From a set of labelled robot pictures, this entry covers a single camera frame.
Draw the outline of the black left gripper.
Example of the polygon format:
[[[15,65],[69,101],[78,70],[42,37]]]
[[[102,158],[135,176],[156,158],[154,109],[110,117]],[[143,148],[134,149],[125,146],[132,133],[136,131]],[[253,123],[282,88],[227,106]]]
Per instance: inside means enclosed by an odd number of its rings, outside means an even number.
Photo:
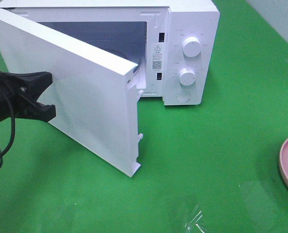
[[[0,71],[0,122],[9,117],[43,122],[54,119],[55,105],[37,101],[51,84],[49,72],[15,74]]]

